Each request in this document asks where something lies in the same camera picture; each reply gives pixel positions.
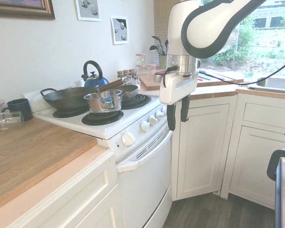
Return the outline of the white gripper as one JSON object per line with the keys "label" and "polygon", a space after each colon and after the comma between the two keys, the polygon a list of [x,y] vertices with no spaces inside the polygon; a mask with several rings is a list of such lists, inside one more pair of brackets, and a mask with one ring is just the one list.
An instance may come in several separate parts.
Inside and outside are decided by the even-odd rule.
{"label": "white gripper", "polygon": [[186,122],[190,105],[190,94],[195,91],[198,83],[198,71],[190,77],[183,77],[179,72],[172,72],[165,76],[160,86],[160,102],[167,105],[167,122],[171,131],[175,130],[175,110],[176,102],[182,99],[180,120]]}

